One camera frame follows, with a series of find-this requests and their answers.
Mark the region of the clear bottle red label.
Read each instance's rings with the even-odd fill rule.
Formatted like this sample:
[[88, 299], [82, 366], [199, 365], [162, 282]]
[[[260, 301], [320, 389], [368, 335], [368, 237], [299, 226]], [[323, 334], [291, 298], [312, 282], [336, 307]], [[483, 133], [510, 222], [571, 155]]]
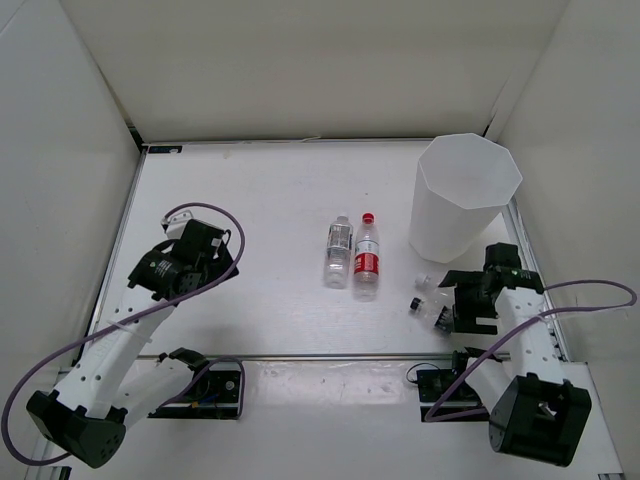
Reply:
[[359, 300], [373, 300], [377, 294], [380, 277], [380, 241], [373, 213], [362, 215], [356, 233], [354, 250], [353, 284]]

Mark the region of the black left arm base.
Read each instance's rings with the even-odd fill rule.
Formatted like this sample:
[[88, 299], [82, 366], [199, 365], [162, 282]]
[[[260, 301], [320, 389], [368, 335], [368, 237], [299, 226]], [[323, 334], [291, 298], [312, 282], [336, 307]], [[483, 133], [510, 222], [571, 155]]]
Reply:
[[178, 360], [185, 364], [195, 377], [205, 373], [198, 382], [179, 398], [177, 402], [159, 407], [148, 415], [150, 419], [179, 420], [239, 420], [244, 408], [246, 375], [241, 360], [221, 357], [211, 361], [199, 352], [179, 348], [158, 357]]

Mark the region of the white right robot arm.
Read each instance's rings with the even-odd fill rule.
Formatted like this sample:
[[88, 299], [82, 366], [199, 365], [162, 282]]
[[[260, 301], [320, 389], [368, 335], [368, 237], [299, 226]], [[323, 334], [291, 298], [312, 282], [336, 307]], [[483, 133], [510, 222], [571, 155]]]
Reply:
[[482, 270], [450, 270], [440, 285], [454, 290], [454, 332], [496, 334], [496, 327], [479, 319], [497, 319], [507, 331], [450, 373], [449, 388], [425, 421], [443, 420], [438, 410], [453, 394], [464, 400], [478, 395], [494, 451], [569, 466], [592, 401], [587, 390], [570, 382], [555, 352], [543, 321], [539, 274], [523, 269], [517, 246], [496, 243], [486, 248]]

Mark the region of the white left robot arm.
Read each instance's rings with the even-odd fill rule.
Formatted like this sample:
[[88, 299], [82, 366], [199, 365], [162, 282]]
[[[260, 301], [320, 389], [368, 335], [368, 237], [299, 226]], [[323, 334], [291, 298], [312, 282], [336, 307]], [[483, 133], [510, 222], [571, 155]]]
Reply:
[[92, 468], [106, 464], [135, 423], [169, 403], [201, 403], [223, 394], [207, 358], [178, 348], [152, 370], [125, 379], [180, 297], [237, 276], [230, 233], [190, 219], [148, 251], [128, 277], [106, 335], [95, 340], [51, 392], [34, 392], [26, 410], [40, 433]]

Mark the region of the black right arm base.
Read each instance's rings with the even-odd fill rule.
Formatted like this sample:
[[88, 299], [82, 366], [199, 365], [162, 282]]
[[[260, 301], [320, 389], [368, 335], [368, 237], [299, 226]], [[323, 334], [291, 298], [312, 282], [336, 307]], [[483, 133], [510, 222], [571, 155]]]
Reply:
[[[427, 421], [426, 416], [435, 402], [464, 373], [468, 361], [474, 361], [482, 353], [481, 349], [465, 347], [462, 351], [453, 352], [449, 367], [438, 366], [432, 362], [420, 362], [406, 371], [406, 382], [418, 390], [420, 416], [423, 423]], [[447, 416], [466, 412], [475, 412], [475, 414], [446, 419], [446, 422], [483, 422], [489, 419], [489, 413], [479, 395], [467, 383], [462, 383], [437, 410], [436, 415]]]

